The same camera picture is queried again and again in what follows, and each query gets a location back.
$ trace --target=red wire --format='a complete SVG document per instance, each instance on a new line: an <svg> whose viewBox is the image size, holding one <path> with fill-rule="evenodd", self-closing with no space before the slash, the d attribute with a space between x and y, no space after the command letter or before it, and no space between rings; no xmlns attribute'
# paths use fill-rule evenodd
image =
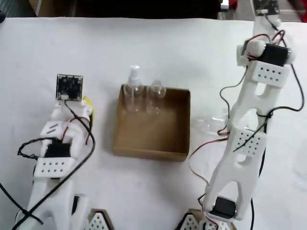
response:
<svg viewBox="0 0 307 230"><path fill-rule="evenodd" d="M216 140L208 141L208 142L206 142L206 143L200 145L197 149L195 149L195 150L192 152L192 154L191 154L191 155L189 156L189 158L188 158L188 161L189 161L189 160L191 159L191 157L192 157L200 148L202 148L203 146L205 146L205 145L207 145L207 144L216 143L216 142L222 142L222 141L225 141L225 140L228 140L228 137L223 138L223 139L216 139ZM206 182L206 184L209 184L209 182L208 182L204 177L202 177L201 175L199 175L198 173L196 173L196 172L192 169L191 164L190 164L190 161L189 161L189 168L190 168L190 170L192 171L192 173L193 173L194 175L196 175L197 177L203 179L203 180Z"/></svg>
<svg viewBox="0 0 307 230"><path fill-rule="evenodd" d="M284 36L284 34L285 34L285 30L280 30L280 31L278 31L278 32L274 35L274 37L272 38L272 41L273 41L278 35Z"/></svg>
<svg viewBox="0 0 307 230"><path fill-rule="evenodd" d="M84 116L81 116L80 118L82 118L82 119L85 119L85 120L87 120L89 123L90 123L90 121L86 118L86 117L84 117ZM70 122L72 122L72 121L74 121L74 120L76 120L77 118L76 117L74 117L73 119L71 119L70 121L69 121L69 123ZM63 135L62 135L62 142L63 142L63 140L64 140L64 137L65 137L65 134L66 134L66 132L67 132L67 130L68 130L68 126L66 127L66 129L64 130L64 132L63 132Z"/></svg>
<svg viewBox="0 0 307 230"><path fill-rule="evenodd" d="M258 34L258 35L255 35L255 36L251 37L251 38L248 40L248 42L250 42L251 40L253 40L253 39L257 38L257 37L260 37L260 36L265 36L265 37L268 38L269 41L271 41L270 37L269 37L267 34Z"/></svg>
<svg viewBox="0 0 307 230"><path fill-rule="evenodd" d="M216 230L219 230L219 225L215 222L215 221L213 221L213 220L211 220L210 218L208 218L208 217L206 217L209 221L211 221L213 224L215 224L216 225Z"/></svg>

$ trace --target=clear plastic bottle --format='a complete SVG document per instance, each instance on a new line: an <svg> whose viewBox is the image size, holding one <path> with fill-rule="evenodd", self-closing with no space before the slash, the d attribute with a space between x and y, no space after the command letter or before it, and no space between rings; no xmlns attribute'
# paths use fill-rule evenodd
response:
<svg viewBox="0 0 307 230"><path fill-rule="evenodd" d="M153 81L153 83L147 88L147 101L146 111L150 114L159 114L163 107L164 97L166 94L166 88L161 84L159 80Z"/></svg>
<svg viewBox="0 0 307 230"><path fill-rule="evenodd" d="M128 83L124 86L126 109L129 112L139 111L143 104L144 86L138 76L139 68L139 66L131 66Z"/></svg>

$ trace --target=white tablecloth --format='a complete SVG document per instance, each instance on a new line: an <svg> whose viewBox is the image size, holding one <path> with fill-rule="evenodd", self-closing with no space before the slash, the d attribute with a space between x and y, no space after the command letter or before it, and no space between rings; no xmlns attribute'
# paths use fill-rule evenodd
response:
<svg viewBox="0 0 307 230"><path fill-rule="evenodd" d="M307 91L307 24L284 23L297 47L295 67ZM204 184L188 164L117 157L111 144L120 85L130 65L141 66L144 84L154 79L165 86L191 91L191 124L198 117L225 108L219 90L236 83L244 69L236 65L236 46L252 35L252 22L137 19L37 18L6 19L0 24L0 181L26 206L32 189L34 161L17 157L19 146L39 136L55 104L57 73L84 76L83 92L94 102L94 155L76 173L77 193L92 207L106 209L117 230L170 230ZM231 104L239 88L225 96ZM300 94L291 73L278 105L298 107ZM254 195L255 230L302 229L307 194L293 184L293 161L305 138L306 109L278 111L269 130L267 157ZM191 150L215 137L191 129ZM192 165L210 178L225 144L201 150ZM25 149L38 153L39 145ZM13 226L17 208L0 192L0 228ZM250 226L251 212L235 222Z"/></svg>

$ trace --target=brown cardboard box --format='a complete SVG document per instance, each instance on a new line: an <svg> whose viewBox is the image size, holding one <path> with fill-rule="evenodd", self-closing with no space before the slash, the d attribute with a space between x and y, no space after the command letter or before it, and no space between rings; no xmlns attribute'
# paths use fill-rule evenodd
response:
<svg viewBox="0 0 307 230"><path fill-rule="evenodd" d="M126 111L122 85L118 99L114 154L184 161L189 153L190 91L167 88L159 115L148 114L145 105L143 107L137 113Z"/></svg>

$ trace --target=cable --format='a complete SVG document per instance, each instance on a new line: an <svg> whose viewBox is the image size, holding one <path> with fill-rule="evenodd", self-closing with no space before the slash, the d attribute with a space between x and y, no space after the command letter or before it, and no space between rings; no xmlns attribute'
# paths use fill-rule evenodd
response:
<svg viewBox="0 0 307 230"><path fill-rule="evenodd" d="M3 187L3 185L0 183L0 189L4 192L4 194L9 198L9 200L15 204L22 213L24 213L25 215L28 214L28 211L25 210L23 207L21 207L20 204L17 203L16 200L14 200L14 198L8 193L8 191L6 191L6 189ZM32 218L36 219L40 224L44 224L38 217L32 215L32 214L29 214Z"/></svg>
<svg viewBox="0 0 307 230"><path fill-rule="evenodd" d="M23 222L25 222L25 220L29 217L30 214L32 214L48 197L50 197L53 193L55 193L72 175L74 175L76 173L76 171L78 171L79 168L81 168L81 166L84 165L84 163L91 157L91 155L93 154L95 147L96 147L96 141L95 138L90 130L90 128L76 115L76 113L67 105L66 100L64 101L64 104L66 105L66 107L70 110L70 112L74 115L74 117L80 121L80 123L84 126L84 128L86 129L86 131L88 131L88 133L90 134L90 137L92 138L93 141L93 146L91 151L89 152L89 154L74 168L74 170L72 170L63 180L61 180L49 193L47 193L36 205L33 206L33 208L31 208L28 212L28 214L26 214L20 221L17 222L17 224L14 225L14 227L12 228L12 230L16 230Z"/></svg>
<svg viewBox="0 0 307 230"><path fill-rule="evenodd" d="M80 116L79 118L81 118L81 119L85 119L86 121L88 121L88 123L89 123L89 127L91 128L91 121L89 121L86 117L84 117L84 116ZM74 117L73 119L71 119L70 121L69 121L69 123L71 123L72 121L74 121L74 120L76 120L76 118ZM65 134L66 134L66 132L67 132L67 130L68 130L68 126L66 127L66 129L64 130L64 132L63 132L63 134L62 134L62 142L63 142L63 140L64 140L64 137L65 137Z"/></svg>
<svg viewBox="0 0 307 230"><path fill-rule="evenodd" d="M255 210L254 210L253 198L250 200L250 205L251 205L251 224L250 224L250 230L253 230L254 222L255 222Z"/></svg>
<svg viewBox="0 0 307 230"><path fill-rule="evenodd" d="M230 105L229 105L228 101L222 96L222 92L223 92L223 90L225 90L225 89L235 88L235 87L237 87L238 85L240 85L241 82L243 81L245 75L246 75L247 70L248 70L248 66L246 66L246 69L245 69L245 72L244 72L244 74L243 74L243 77L241 78L241 80L240 80L236 85L226 86L226 87L224 87L224 88L222 88L222 89L220 90L220 97L222 98L222 100L223 100L223 101L226 103L226 105L227 105L228 119L229 119L229 116L230 116Z"/></svg>
<svg viewBox="0 0 307 230"><path fill-rule="evenodd" d="M194 175L198 176L199 178L201 178L202 180L204 180L205 183L206 183L207 185L209 184L208 180L206 180L204 177L202 177L201 175L199 175L198 173L196 173L196 172L192 169L191 163L190 163L190 159L191 159L191 157L192 157L200 148L202 148L203 146L205 146L205 145L207 145L207 144L216 143L216 142L222 142L222 141L225 141L225 140L228 140L228 137L227 137L227 138L223 138L223 139L216 139L216 140L208 141L208 142L206 142L206 143L204 143L204 144L198 146L198 148L195 149L195 150L191 153L191 155L189 156L189 158L188 158L189 168L190 168L190 170L192 171L192 173L193 173Z"/></svg>
<svg viewBox="0 0 307 230"><path fill-rule="evenodd" d="M21 151L24 149L25 146L32 144L32 143L35 143L35 142L38 142L38 141L42 141L42 140L53 140L53 141L56 141L56 142L60 142L60 140L57 139L57 138L37 138L37 139L33 139L33 140L30 140L30 141L21 145L21 147L18 149L17 156L22 156L22 157L25 157L25 158L37 160L39 156L36 156L35 154L27 155L27 154L22 153Z"/></svg>
<svg viewBox="0 0 307 230"><path fill-rule="evenodd" d="M211 221L213 224L215 224L216 225L216 230L219 230L219 225L215 222L215 221L213 221L212 219L210 219L210 218L208 218L208 217L206 217L209 221Z"/></svg>
<svg viewBox="0 0 307 230"><path fill-rule="evenodd" d="M271 24L272 28L275 30L275 31L278 31L278 28L270 21L270 19L268 18L268 16L265 14L264 15L266 20ZM278 42L278 44L280 43L280 41L283 42L284 46L287 47L287 44L286 42L284 41L283 37L284 37L284 34L285 32L283 33L283 35L281 35L281 38ZM296 71L295 71L295 68L293 66L293 64L291 64L291 69L293 71L293 74L294 74L294 77L295 77L295 80L298 84L298 87L300 89L300 93L301 93L301 97L302 97L302 103L301 103L301 106L298 108L298 109L295 109L295 108L291 108L289 106L278 106L278 107L275 107L273 109L271 109L267 115L263 116L263 115L258 115L260 117L265 117L265 122L263 123L262 127L263 127L263 131L264 133L267 133L267 121L268 119L270 119L272 117L272 114L274 111L278 110L278 109L288 109L288 110L291 110L291 111L295 111L295 112L299 112L301 111L303 108L304 108L304 105L305 105L305 97L304 97L304 93L303 93L303 89L302 89L302 86L301 86L301 83L297 77L297 74L296 74ZM261 165L260 165L260 169L259 169L259 177L262 173L262 170L263 170L263 165L264 165L264 160L265 160L265 153L266 153L266 149L264 150L263 152L263 155L262 155L262 160L261 160ZM251 225L250 225L250 230L253 230L253 227L254 227L254 220L255 220L255 211L254 211L254 203L253 203L253 199L251 199L250 201L250 204L251 204L251 212L252 212L252 220L251 220Z"/></svg>

